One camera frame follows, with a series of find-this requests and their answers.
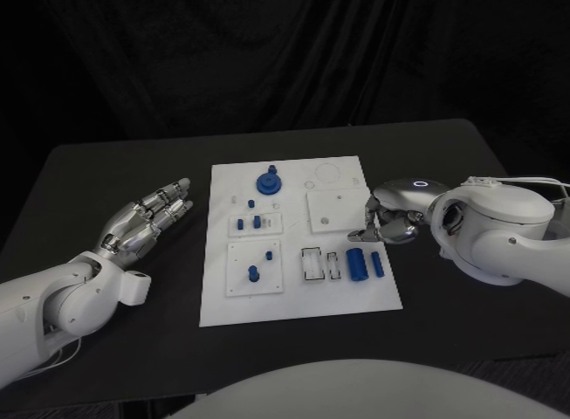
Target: white board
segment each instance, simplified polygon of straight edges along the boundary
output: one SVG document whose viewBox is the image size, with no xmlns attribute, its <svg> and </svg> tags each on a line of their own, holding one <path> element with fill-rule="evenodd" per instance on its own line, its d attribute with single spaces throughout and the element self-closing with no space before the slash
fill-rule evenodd
<svg viewBox="0 0 570 419">
<path fill-rule="evenodd" d="M 256 181 L 272 164 L 279 171 L 282 189 L 275 195 L 266 196 L 258 190 Z M 348 189 L 361 190 L 350 193 Z M 385 245 L 350 242 L 347 226 L 340 221 L 338 231 L 312 233 L 309 191 L 343 191 L 347 196 L 354 196 L 354 200 L 343 200 L 347 208 L 337 209 L 331 217 L 359 214 L 359 211 L 364 213 L 369 189 L 357 156 L 213 166 L 201 326 L 402 309 Z M 255 200 L 255 208 L 249 207 L 250 199 Z M 256 215 L 262 215 L 263 221 L 265 215 L 273 214 L 281 214 L 282 232 L 279 228 L 275 234 L 263 234 L 262 229 L 258 229 L 258 233 L 249 229 L 239 236 L 236 231 L 233 233 L 236 217 L 246 216 L 245 219 L 252 220 Z M 351 218 L 353 224 L 359 224 L 357 218 Z M 359 225 L 350 225 L 350 231 L 357 229 Z M 245 295 L 229 297 L 229 245 L 272 239 L 281 244 L 282 292 L 253 293 L 247 289 Z M 325 272 L 330 272 L 327 256 L 337 252 L 341 279 L 330 280 L 330 274 L 320 283 L 309 283 L 304 279 L 301 250 L 314 247 L 321 249 Z M 354 247 L 364 251 L 369 268 L 369 279 L 360 282 L 350 278 L 346 255 L 346 251 Z M 383 278 L 376 274 L 370 258 L 373 251 L 380 255 L 386 272 Z"/>
</svg>

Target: black table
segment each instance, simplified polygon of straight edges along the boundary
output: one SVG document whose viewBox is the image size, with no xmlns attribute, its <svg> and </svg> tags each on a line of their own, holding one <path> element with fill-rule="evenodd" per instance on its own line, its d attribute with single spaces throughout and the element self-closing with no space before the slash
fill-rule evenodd
<svg viewBox="0 0 570 419">
<path fill-rule="evenodd" d="M 438 255 L 428 229 L 389 256 L 405 310 L 200 328 L 211 165 L 359 155 L 372 188 L 426 177 L 458 185 L 506 170 L 471 123 L 444 120 L 60 147 L 0 256 L 0 282 L 94 247 L 133 199 L 184 176 L 195 206 L 133 268 L 154 277 L 77 358 L 0 391 L 0 411 L 211 392 L 305 362 L 376 358 L 442 365 L 570 347 L 570 299 L 525 281 L 475 281 Z"/>
</svg>

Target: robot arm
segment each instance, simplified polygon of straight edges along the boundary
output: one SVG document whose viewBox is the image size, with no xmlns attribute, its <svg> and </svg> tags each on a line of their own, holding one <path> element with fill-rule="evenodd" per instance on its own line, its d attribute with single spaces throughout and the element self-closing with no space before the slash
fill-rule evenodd
<svg viewBox="0 0 570 419">
<path fill-rule="evenodd" d="M 125 269 L 191 208 L 190 184 L 181 179 L 125 206 L 105 226 L 94 252 L 0 284 L 0 388 L 103 327 L 120 301 L 144 303 L 151 277 Z"/>
<path fill-rule="evenodd" d="M 350 241 L 403 244 L 429 224 L 441 256 L 473 278 L 493 285 L 530 279 L 570 297 L 570 197 L 553 204 L 493 178 L 470 178 L 455 189 L 403 179 L 376 189 L 367 214 Z"/>
</svg>

